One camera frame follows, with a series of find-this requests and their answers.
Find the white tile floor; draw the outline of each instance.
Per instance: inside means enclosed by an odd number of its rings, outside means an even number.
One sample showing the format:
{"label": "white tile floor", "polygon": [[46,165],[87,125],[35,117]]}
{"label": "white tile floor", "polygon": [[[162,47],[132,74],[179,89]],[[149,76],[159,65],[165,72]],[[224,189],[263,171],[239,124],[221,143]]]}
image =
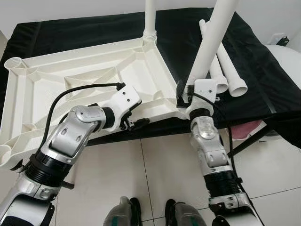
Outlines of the white tile floor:
{"label": "white tile floor", "polygon": [[[285,140],[257,143],[235,157],[239,176],[266,226],[301,225],[301,153]],[[0,199],[16,175],[0,172]],[[51,226],[102,225],[120,196],[138,197],[144,226],[164,226],[169,198],[213,214],[189,135],[147,138],[88,147],[57,198]]]}

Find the black cable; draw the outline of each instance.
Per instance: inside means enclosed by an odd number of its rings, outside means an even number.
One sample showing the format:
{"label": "black cable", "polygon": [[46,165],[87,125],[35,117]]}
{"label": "black cable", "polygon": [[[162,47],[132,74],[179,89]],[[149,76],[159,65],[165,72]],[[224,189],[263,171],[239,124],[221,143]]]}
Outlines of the black cable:
{"label": "black cable", "polygon": [[[209,103],[210,105],[212,105],[221,114],[221,116],[224,118],[224,120],[226,122],[226,126],[227,126],[227,129],[228,129],[228,132],[229,132],[229,148],[230,148],[230,153],[231,153],[233,151],[232,131],[231,131],[230,124],[227,121],[224,112],[219,108],[219,106],[217,106],[212,101],[208,100],[206,97],[203,97],[203,96],[201,96],[201,95],[199,95],[197,93],[193,93],[192,95],[195,96],[195,97],[198,97],[198,98],[200,98],[202,100],[205,100],[207,103]],[[233,168],[233,173],[234,173],[235,177],[238,178],[238,175],[237,175],[237,172],[236,172],[235,163],[234,163],[234,155],[233,154],[231,155],[230,160],[231,160],[231,164],[232,164],[232,168]],[[254,211],[256,212],[256,214],[257,214],[259,220],[261,221],[262,225],[264,225],[264,223],[263,223],[262,219],[260,218],[258,212],[256,211],[256,209],[255,209],[255,207],[253,205],[253,202],[251,201],[249,195],[245,191],[244,187],[241,185],[241,181],[238,181],[238,185],[239,185],[240,190],[247,195],[247,197],[248,197],[248,199],[250,201],[251,206],[253,207]]]}
{"label": "black cable", "polygon": [[48,136],[48,132],[49,132],[49,127],[50,127],[50,123],[51,123],[52,113],[54,111],[55,105],[57,104],[57,102],[63,96],[67,95],[68,93],[71,93],[71,92],[74,92],[74,91],[78,91],[78,90],[82,90],[82,89],[95,88],[95,87],[109,87],[109,86],[117,86],[117,88],[122,88],[124,86],[124,83],[119,83],[118,82],[118,83],[104,83],[104,84],[91,84],[91,85],[86,85],[86,86],[79,86],[79,87],[75,87],[75,88],[66,90],[63,93],[61,93],[60,95],[58,95],[57,98],[51,104],[51,107],[49,109],[49,113],[48,113],[48,117],[47,117],[47,120],[46,120],[46,125],[45,125],[43,139],[42,139],[42,142],[41,142],[38,150],[43,146],[43,144],[47,140],[47,136]]}
{"label": "black cable", "polygon": [[60,120],[60,122],[59,122],[58,124],[61,124],[61,123],[65,120],[65,118],[67,118],[68,114],[69,114],[69,113],[66,113],[66,114],[61,118],[61,120]]}
{"label": "black cable", "polygon": [[[229,131],[229,149],[230,149],[230,153],[233,151],[233,142],[232,142],[232,131],[231,131],[231,127],[226,119],[226,116],[225,114],[223,113],[223,111],[219,108],[219,106],[217,106],[215,103],[213,103],[212,101],[208,100],[207,98],[197,94],[197,93],[193,93],[192,94],[193,96],[196,96],[202,100],[205,100],[207,103],[209,103],[210,105],[212,105],[220,114],[221,116],[224,118],[225,122],[226,122],[226,126],[227,126],[227,129]],[[234,156],[231,155],[231,164],[232,164],[232,168],[233,168],[233,173],[235,175],[236,178],[238,178],[237,176],[237,172],[236,172],[236,167],[235,167],[235,163],[234,163]]]}

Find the electrical outlet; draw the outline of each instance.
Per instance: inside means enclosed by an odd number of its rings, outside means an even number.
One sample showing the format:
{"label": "electrical outlet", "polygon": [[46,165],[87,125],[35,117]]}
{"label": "electrical outlet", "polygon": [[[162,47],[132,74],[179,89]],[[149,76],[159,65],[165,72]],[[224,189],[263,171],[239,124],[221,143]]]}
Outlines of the electrical outlet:
{"label": "electrical outlet", "polygon": [[285,33],[275,33],[272,35],[272,37],[269,39],[268,45],[276,45],[277,42],[280,41],[283,37],[287,36]]}

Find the table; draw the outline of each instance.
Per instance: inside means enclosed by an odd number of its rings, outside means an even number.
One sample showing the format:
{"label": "table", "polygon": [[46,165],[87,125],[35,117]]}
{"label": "table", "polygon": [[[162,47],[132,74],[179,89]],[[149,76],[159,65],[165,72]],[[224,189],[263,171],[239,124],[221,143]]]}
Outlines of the table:
{"label": "table", "polygon": [[[201,41],[198,22],[209,20],[211,8],[183,8],[157,11],[157,46],[176,82],[184,84],[189,76]],[[0,61],[0,74],[7,81],[4,62],[11,57],[35,57],[75,48],[83,48],[142,36],[144,12],[96,16],[18,24]],[[223,39],[238,74],[248,92],[232,97],[218,94],[217,105],[230,125],[263,119],[267,127],[245,141],[234,153],[275,130],[287,141],[301,147],[301,92],[281,68],[270,51],[256,38],[248,24],[235,13]],[[0,84],[0,101],[5,98],[6,83]],[[217,128],[226,122],[214,113]],[[145,137],[190,132],[188,120],[171,118],[155,122],[137,131],[124,131],[90,140],[88,145]]]}

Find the white plastic tube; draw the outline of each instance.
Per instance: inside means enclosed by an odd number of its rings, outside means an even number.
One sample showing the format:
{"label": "white plastic tube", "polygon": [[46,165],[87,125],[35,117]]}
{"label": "white plastic tube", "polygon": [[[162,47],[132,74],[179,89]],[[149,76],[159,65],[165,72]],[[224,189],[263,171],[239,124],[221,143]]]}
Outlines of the white plastic tube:
{"label": "white plastic tube", "polygon": [[4,67],[6,69],[12,69],[12,68],[26,68],[26,65],[24,64],[23,60],[19,57],[12,57],[5,61]]}
{"label": "white plastic tube", "polygon": [[[211,26],[211,21],[207,22],[207,29]],[[221,43],[217,49],[217,57],[222,66],[222,70],[228,80],[229,93],[233,97],[244,95],[248,87],[243,79],[240,78],[235,66],[233,65],[224,45]]]}
{"label": "white plastic tube", "polygon": [[193,85],[196,79],[206,77],[237,4],[238,0],[217,0],[210,18],[210,27],[203,37],[185,87]]}
{"label": "white plastic tube", "polygon": [[145,1],[145,28],[143,32],[143,40],[152,42],[157,39],[156,32],[156,10],[155,0]]}
{"label": "white plastic tube", "polygon": [[[201,29],[202,37],[204,37],[206,33],[206,22],[205,20],[199,21],[199,27]],[[217,83],[217,91],[216,93],[223,93],[228,89],[228,82],[225,76],[222,74],[222,69],[220,63],[218,62],[217,56],[215,54],[213,61],[209,68],[210,76]]]}

